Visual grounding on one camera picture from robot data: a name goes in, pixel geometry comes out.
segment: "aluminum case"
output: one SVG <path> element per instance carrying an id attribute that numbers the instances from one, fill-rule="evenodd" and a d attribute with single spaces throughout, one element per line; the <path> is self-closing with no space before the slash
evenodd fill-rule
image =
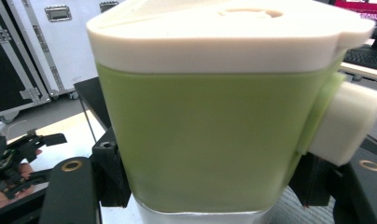
<path id="1" fill-rule="evenodd" d="M 6 1 L 20 21 L 18 26 L 51 97 L 71 93 L 75 83 L 97 77 L 86 22 L 121 0 Z"/>
<path id="2" fill-rule="evenodd" d="M 13 120 L 26 108 L 49 102 L 49 95 L 17 31 L 0 1 L 0 117 Z"/>

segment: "green liquid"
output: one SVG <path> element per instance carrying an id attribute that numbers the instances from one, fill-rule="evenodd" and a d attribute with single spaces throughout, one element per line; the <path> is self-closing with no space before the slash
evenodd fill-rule
<path id="1" fill-rule="evenodd" d="M 133 194 L 162 212 L 271 207 L 343 80 L 339 64 L 274 75 L 142 75 L 98 64 Z"/>

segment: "metal base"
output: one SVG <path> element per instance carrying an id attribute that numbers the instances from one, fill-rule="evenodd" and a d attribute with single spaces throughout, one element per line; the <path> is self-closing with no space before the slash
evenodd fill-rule
<path id="1" fill-rule="evenodd" d="M 162 213 L 138 200 L 136 203 L 143 224 L 269 224 L 273 211 L 271 207 L 263 211 L 239 213 Z"/>

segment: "plastic container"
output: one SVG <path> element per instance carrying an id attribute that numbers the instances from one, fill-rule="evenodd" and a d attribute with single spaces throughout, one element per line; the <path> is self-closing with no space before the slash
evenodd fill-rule
<path id="1" fill-rule="evenodd" d="M 374 22 L 314 1 L 149 6 L 88 23 L 133 195 L 166 213 L 269 209 Z"/>

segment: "case latch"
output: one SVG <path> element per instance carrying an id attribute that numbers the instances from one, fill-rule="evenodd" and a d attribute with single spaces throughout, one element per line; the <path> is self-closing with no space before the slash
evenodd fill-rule
<path id="1" fill-rule="evenodd" d="M 38 88 L 31 88 L 25 91 L 20 91 L 21 97 L 24 100 L 32 100 L 34 104 L 39 104 L 40 91 Z"/>
<path id="2" fill-rule="evenodd" d="M 8 43 L 11 40 L 11 36 L 8 30 L 0 30 L 0 44 Z"/>
<path id="3" fill-rule="evenodd" d="M 72 14 L 68 6 L 46 7 L 44 10 L 50 22 L 72 20 Z"/>
<path id="4" fill-rule="evenodd" d="M 99 8 L 101 9 L 101 13 L 104 13 L 108 9 L 110 9 L 112 7 L 115 7 L 118 4 L 119 4 L 119 2 L 117 2 L 117 1 L 114 1 L 114 2 L 102 2 L 102 3 L 99 4 Z"/>

